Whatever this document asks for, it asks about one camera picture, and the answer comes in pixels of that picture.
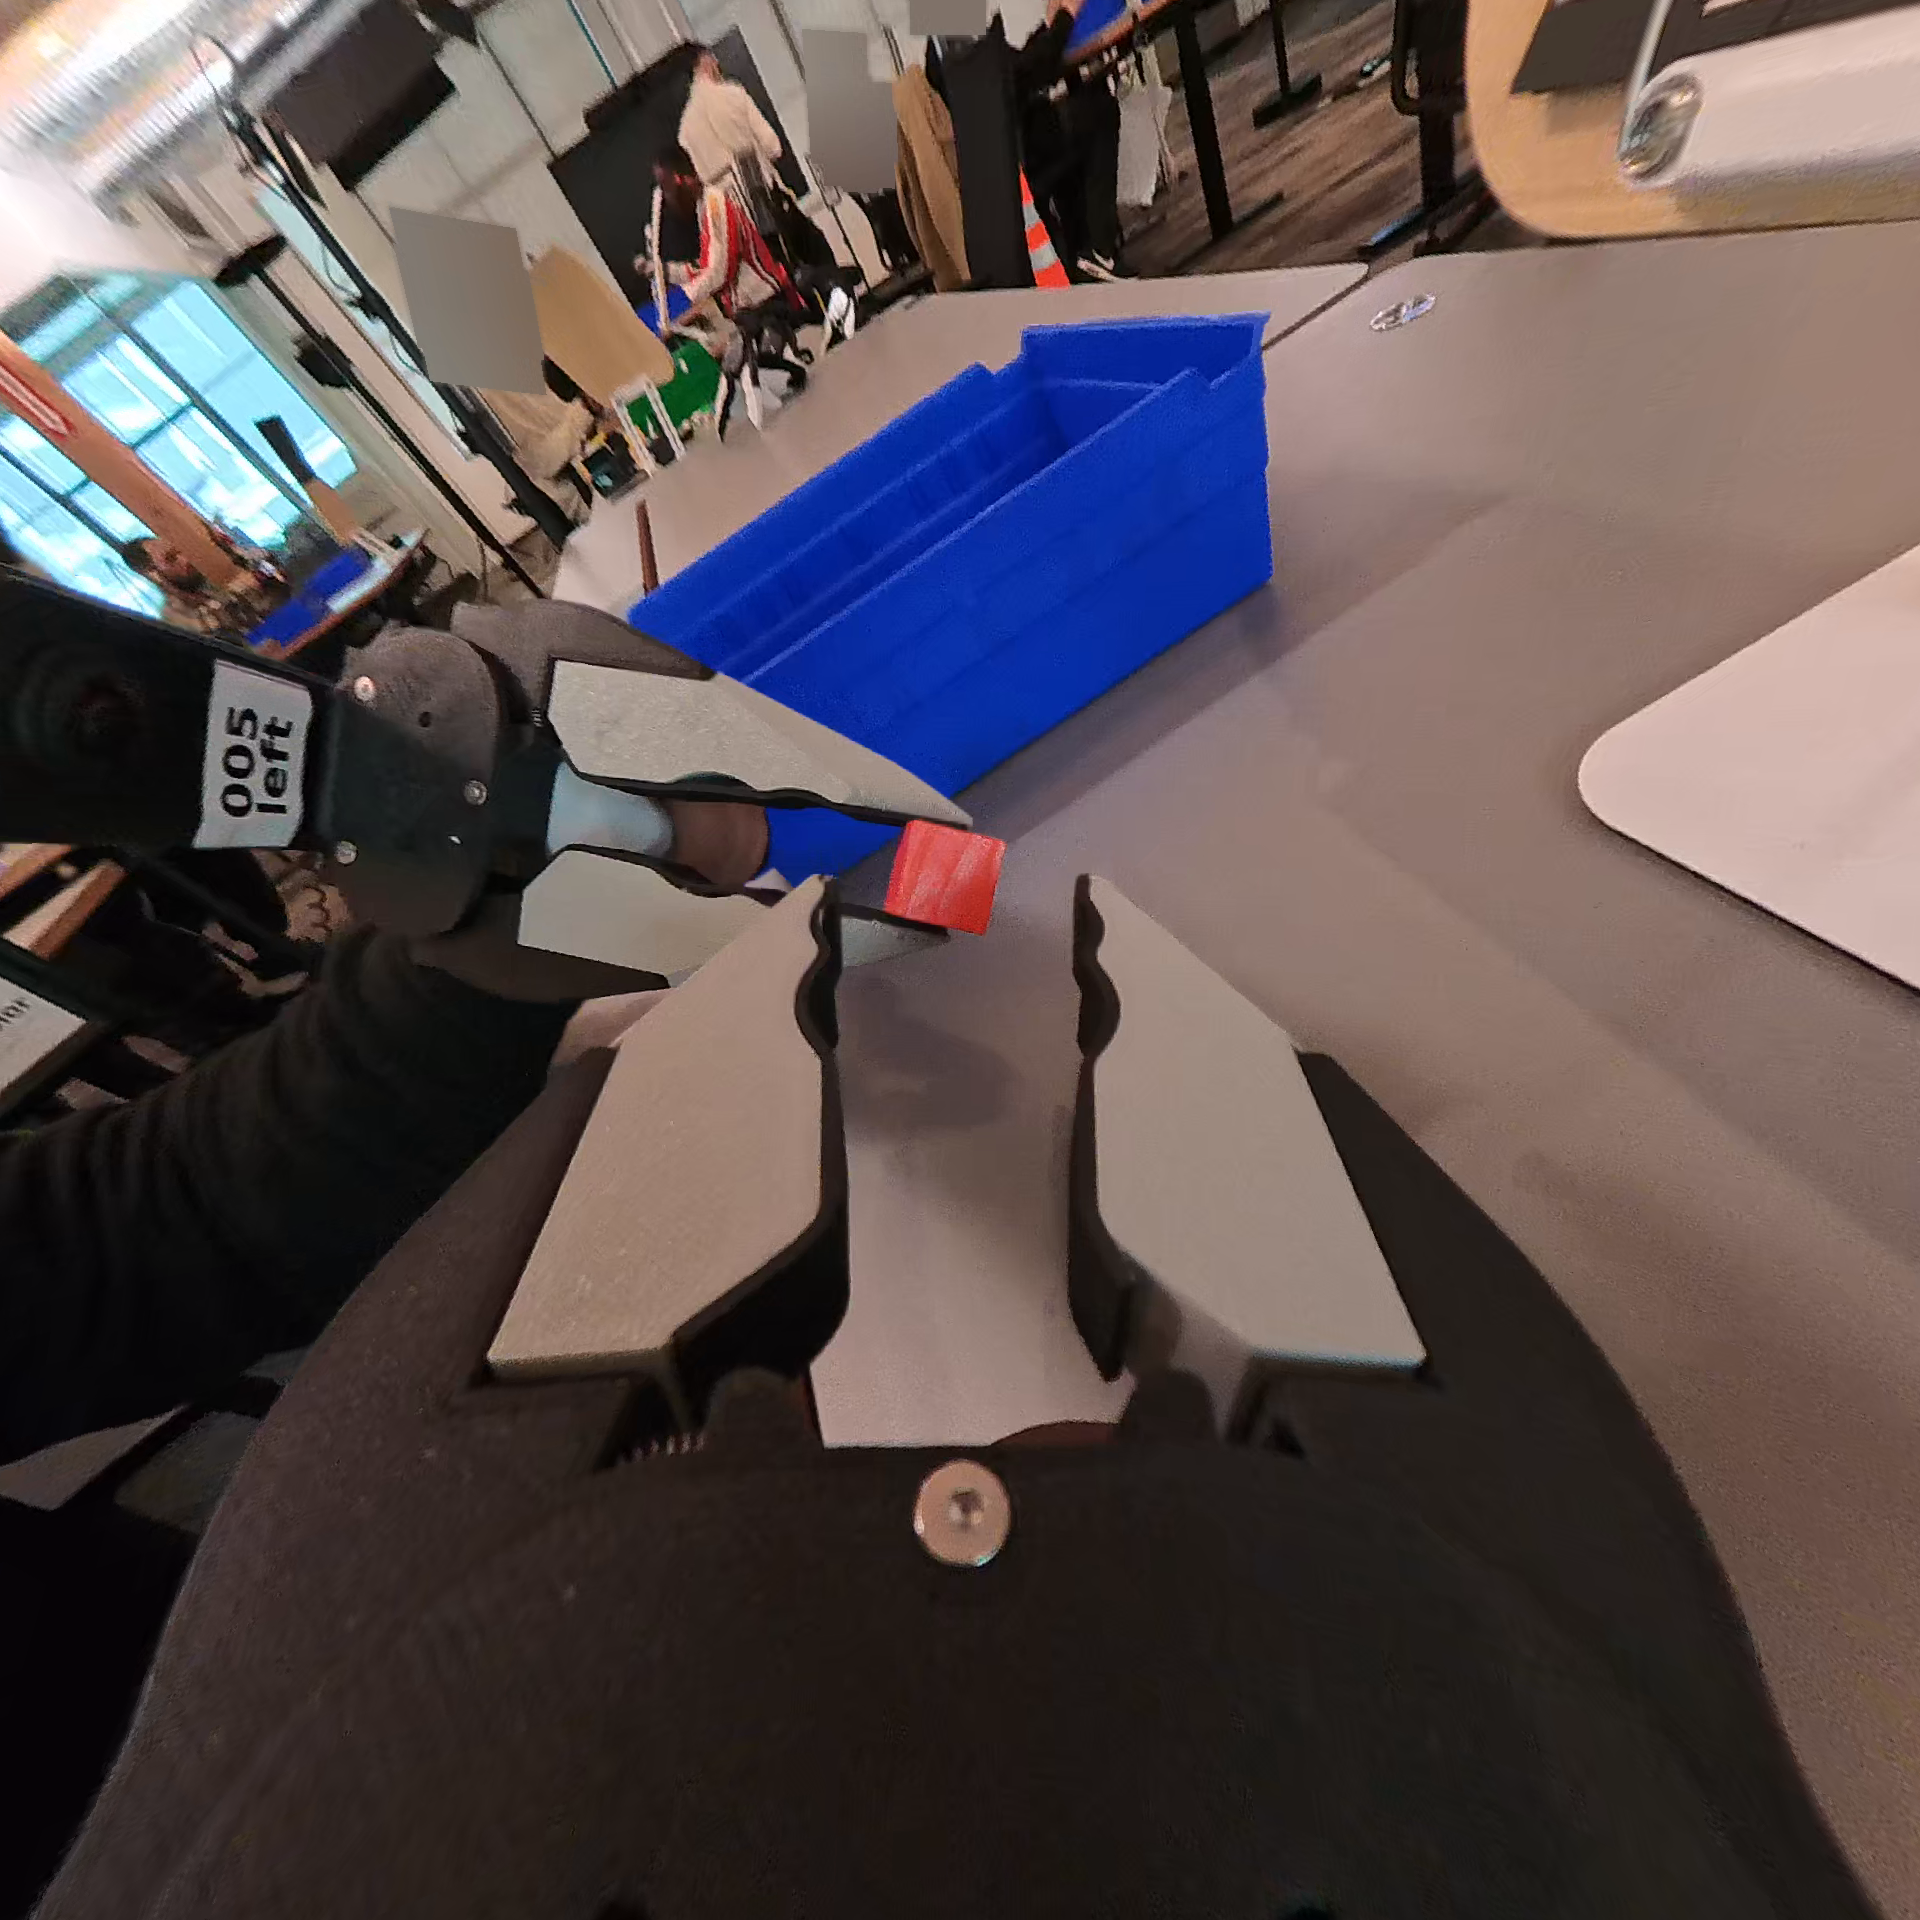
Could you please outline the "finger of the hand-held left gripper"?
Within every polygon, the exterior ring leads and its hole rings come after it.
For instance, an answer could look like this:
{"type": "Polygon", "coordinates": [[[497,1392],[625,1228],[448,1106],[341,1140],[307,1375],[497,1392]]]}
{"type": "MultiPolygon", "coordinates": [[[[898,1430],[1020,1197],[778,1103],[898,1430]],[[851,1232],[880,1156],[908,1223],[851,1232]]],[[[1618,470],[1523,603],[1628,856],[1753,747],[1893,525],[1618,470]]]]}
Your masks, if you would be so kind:
{"type": "Polygon", "coordinates": [[[706,892],[664,864],[603,850],[561,853],[517,904],[517,984],[524,991],[675,988],[778,909],[828,909],[847,967],[892,962],[949,942],[949,931],[840,895],[833,880],[706,892]]]}
{"type": "Polygon", "coordinates": [[[730,677],[561,660],[547,722],[580,776],[655,800],[972,828],[962,807],[901,763],[730,677]]]}

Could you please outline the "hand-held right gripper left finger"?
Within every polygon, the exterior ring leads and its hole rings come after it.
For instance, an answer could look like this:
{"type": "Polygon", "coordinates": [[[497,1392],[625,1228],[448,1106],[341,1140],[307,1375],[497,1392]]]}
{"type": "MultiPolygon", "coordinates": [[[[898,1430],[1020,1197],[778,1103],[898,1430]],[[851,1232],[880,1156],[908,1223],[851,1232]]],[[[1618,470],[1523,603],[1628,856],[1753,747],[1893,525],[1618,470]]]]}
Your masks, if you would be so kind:
{"type": "Polygon", "coordinates": [[[675,1419],[804,1380],[849,1314],[840,898],[807,880],[625,1035],[487,1350],[627,1375],[675,1419]]]}

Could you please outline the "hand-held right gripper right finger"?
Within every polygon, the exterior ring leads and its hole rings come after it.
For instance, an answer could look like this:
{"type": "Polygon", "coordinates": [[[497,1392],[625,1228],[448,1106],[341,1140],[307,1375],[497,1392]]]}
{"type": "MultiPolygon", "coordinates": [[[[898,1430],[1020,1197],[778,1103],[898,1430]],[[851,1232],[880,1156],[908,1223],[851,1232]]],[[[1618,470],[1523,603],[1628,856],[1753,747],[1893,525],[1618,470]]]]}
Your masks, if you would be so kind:
{"type": "Polygon", "coordinates": [[[1111,880],[1073,886],[1067,1304],[1103,1380],[1219,1424],[1284,1375],[1410,1380],[1426,1343],[1289,1030],[1111,880]]]}

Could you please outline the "red wooden cube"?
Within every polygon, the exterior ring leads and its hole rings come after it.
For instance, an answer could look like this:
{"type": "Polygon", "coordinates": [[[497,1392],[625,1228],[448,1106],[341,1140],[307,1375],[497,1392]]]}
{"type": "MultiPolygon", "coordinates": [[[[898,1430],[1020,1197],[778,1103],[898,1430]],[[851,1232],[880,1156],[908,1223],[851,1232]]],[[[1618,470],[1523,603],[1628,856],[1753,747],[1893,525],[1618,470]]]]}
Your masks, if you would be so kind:
{"type": "Polygon", "coordinates": [[[992,925],[1005,842],[941,822],[903,828],[883,909],[922,927],[981,936],[992,925]]]}

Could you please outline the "blue plastic bin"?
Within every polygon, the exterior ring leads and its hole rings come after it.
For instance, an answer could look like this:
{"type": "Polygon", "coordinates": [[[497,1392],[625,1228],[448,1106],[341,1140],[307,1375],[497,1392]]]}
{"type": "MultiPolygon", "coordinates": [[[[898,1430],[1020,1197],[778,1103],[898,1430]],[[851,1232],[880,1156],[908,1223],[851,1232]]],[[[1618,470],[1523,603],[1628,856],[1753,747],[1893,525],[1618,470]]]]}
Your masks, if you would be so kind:
{"type": "Polygon", "coordinates": [[[628,622],[956,797],[1274,578],[1261,341],[1029,327],[628,622]]]}

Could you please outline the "person's left hand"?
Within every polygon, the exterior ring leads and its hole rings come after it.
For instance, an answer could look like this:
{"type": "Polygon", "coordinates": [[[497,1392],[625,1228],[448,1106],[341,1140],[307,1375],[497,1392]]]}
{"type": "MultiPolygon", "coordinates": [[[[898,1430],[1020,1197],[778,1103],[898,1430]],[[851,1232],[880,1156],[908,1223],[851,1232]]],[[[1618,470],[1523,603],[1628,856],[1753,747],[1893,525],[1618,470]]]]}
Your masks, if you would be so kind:
{"type": "Polygon", "coordinates": [[[668,843],[660,859],[720,892],[751,886],[771,866],[763,807],[731,800],[664,800],[668,843]]]}

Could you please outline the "brown hanging coat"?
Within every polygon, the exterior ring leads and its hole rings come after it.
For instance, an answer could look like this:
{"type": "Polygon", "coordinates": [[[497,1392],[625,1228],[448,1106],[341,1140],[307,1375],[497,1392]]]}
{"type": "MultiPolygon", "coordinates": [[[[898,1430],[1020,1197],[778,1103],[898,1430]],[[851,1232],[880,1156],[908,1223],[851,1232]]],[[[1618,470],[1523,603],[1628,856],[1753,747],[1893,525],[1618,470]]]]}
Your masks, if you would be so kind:
{"type": "Polygon", "coordinates": [[[952,109],[919,64],[897,77],[895,107],[897,191],[908,236],[935,292],[964,292],[973,274],[952,109]]]}

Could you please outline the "black hanging coat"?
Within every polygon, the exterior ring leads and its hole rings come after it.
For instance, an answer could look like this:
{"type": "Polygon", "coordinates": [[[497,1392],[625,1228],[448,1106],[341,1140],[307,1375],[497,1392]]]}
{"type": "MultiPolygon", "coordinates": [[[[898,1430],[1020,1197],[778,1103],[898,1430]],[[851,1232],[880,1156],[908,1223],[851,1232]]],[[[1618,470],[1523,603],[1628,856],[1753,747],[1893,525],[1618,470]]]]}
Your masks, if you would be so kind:
{"type": "Polygon", "coordinates": [[[967,282],[976,291],[1027,291],[1035,279],[1025,239],[1016,53],[1000,16],[984,34],[946,37],[937,48],[962,199],[967,282]]]}

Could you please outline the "wooden board document stand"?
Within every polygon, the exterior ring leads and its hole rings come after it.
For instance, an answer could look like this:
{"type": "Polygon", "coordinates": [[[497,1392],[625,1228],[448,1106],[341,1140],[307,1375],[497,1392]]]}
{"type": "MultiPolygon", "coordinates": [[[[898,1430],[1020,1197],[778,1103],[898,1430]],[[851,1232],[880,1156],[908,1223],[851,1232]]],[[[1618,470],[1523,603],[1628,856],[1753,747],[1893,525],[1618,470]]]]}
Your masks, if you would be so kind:
{"type": "MultiPolygon", "coordinates": [[[[1915,226],[1915,4],[1469,4],[1485,183],[1545,238],[1915,226]]],[[[1600,736],[1588,814],[1919,983],[1919,552],[1600,736]]]]}

